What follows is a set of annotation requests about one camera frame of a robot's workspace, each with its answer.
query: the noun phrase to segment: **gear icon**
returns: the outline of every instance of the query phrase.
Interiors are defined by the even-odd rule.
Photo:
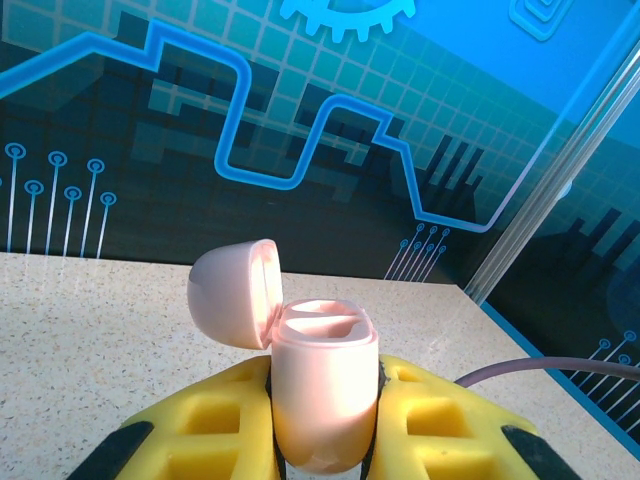
[[[287,20],[295,12],[299,12],[307,18],[307,35],[315,35],[320,25],[324,25],[331,29],[334,43],[340,43],[347,30],[356,30],[358,40],[366,42],[371,27],[380,25],[384,33],[391,33],[393,17],[404,12],[411,18],[416,13],[415,0],[388,0],[384,5],[365,12],[332,10],[329,2],[330,0],[283,0],[280,15]]]

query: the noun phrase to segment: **capsule lid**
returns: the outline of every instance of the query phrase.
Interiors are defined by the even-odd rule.
[[[264,350],[282,313],[278,248],[264,239],[211,250],[189,274],[189,310],[208,337],[232,347]]]

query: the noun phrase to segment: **black rubber pad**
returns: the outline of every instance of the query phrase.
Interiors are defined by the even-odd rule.
[[[151,422],[138,422],[111,433],[67,480],[115,480],[153,430]]]
[[[540,480],[582,480],[544,439],[509,425],[502,433]]]
[[[267,383],[265,384],[264,389],[267,391],[267,395],[269,395],[269,401],[271,401],[271,367],[269,367],[269,373],[267,374]],[[271,409],[271,421],[273,422],[273,408]],[[284,455],[282,455],[280,447],[278,446],[275,428],[273,429],[273,448],[276,453],[276,463],[278,464],[280,480],[287,480],[287,462],[284,459]]]
[[[382,395],[382,389],[387,383],[387,375],[384,373],[384,364],[380,361],[380,368],[378,370],[378,399],[377,402],[380,402],[380,396]],[[378,430],[378,413],[376,412],[376,423],[373,427],[373,437],[371,438],[371,444],[369,445],[369,449],[367,450],[367,454],[362,459],[362,463],[360,466],[360,480],[367,480],[369,476],[369,470],[371,470],[371,461],[373,460],[373,450],[376,446],[376,433]]]

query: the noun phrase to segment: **speckled countertop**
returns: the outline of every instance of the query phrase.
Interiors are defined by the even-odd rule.
[[[256,354],[196,329],[186,305],[188,272],[0,254],[0,478],[63,479],[132,414]],[[356,301],[371,316],[382,353],[448,379],[525,356],[455,286],[308,275],[283,282],[286,301]],[[474,390],[535,423],[585,480],[640,478],[631,454],[544,372]]]

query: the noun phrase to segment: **metal rod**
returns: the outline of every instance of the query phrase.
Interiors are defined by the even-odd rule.
[[[640,89],[640,42],[627,56],[557,159],[498,239],[465,292],[482,304]]]

